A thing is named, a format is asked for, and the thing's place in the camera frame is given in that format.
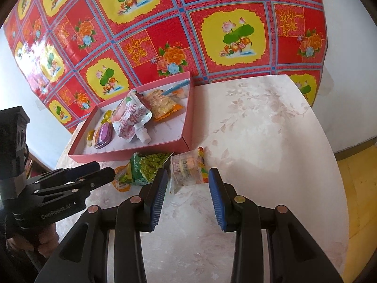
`black cable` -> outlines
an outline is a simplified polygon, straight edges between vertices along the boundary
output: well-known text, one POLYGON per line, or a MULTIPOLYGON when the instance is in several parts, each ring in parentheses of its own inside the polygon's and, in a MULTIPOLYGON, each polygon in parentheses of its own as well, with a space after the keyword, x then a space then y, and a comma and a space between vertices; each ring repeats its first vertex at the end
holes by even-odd
POLYGON ((28 158, 29 158, 29 147, 27 144, 25 144, 25 146, 26 146, 26 158, 24 161, 24 166, 26 166, 26 163, 28 162, 28 158))

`table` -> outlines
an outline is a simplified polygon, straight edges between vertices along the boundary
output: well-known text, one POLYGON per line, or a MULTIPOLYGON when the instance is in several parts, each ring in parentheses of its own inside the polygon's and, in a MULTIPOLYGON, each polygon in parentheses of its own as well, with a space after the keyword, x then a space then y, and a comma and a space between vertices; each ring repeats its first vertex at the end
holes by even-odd
MULTIPOLYGON (((204 148, 207 166, 257 205, 287 205, 342 273, 348 245, 342 178, 316 116, 290 78, 197 86, 194 119, 192 147, 204 148)), ((79 128, 57 167, 78 166, 67 151, 79 128)), ((112 207, 138 191, 120 193, 107 184, 86 204, 112 207)), ((61 237, 79 216, 57 224, 61 237)), ((222 232, 216 222, 207 184, 167 194, 159 225, 142 234, 148 282, 230 282, 234 242, 235 233, 222 232)))

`human hand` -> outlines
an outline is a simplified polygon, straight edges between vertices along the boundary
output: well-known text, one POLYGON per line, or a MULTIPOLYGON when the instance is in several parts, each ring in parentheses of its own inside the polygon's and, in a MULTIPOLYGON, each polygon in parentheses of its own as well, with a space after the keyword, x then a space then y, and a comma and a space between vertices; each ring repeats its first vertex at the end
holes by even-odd
MULTIPOLYGON (((50 257, 52 252, 59 245, 59 235, 56 232, 56 224, 45 228, 39 235, 40 245, 38 252, 44 257, 50 257)), ((34 246, 23 236, 15 234, 13 238, 8 239, 8 243, 14 249, 22 249, 25 251, 34 251, 34 246)))

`blue flower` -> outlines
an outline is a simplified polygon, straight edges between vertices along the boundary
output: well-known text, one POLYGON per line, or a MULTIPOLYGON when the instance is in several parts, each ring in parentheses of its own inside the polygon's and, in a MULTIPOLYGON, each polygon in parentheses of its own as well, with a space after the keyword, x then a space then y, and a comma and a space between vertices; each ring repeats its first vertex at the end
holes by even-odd
POLYGON ((313 54, 314 54, 314 48, 313 47, 307 47, 306 54, 307 54, 307 57, 313 56, 313 54))
POLYGON ((82 39, 82 41, 83 41, 84 44, 87 45, 87 46, 90 46, 90 44, 92 43, 92 39, 90 38, 89 35, 85 35, 84 38, 82 39))
POLYGON ((177 74, 180 72, 180 68, 176 63, 172 62, 171 64, 167 65, 167 71, 169 71, 171 74, 177 74))

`pink box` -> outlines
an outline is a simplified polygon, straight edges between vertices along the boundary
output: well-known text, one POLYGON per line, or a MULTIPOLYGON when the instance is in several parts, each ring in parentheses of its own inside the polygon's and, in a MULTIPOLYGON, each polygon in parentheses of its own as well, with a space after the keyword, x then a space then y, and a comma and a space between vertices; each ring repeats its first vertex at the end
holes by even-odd
POLYGON ((74 161, 82 162, 104 162, 104 161, 124 161, 131 158, 135 152, 145 155, 155 153, 183 153, 190 150, 191 135, 194 111, 194 84, 189 72, 168 76, 158 81, 150 82, 139 86, 136 90, 140 93, 163 87, 166 90, 175 83, 190 79, 188 96, 178 102, 185 106, 185 110, 174 113, 173 116, 167 117, 166 121, 159 123, 153 120, 149 121, 145 127, 152 138, 152 142, 143 145, 138 138, 134 137, 131 142, 126 142, 113 131, 112 141, 101 149, 86 146, 86 136, 89 130, 96 129, 106 110, 114 110, 116 106, 124 99, 129 91, 117 95, 97 105, 85 120, 82 128, 78 132, 68 156, 74 161))

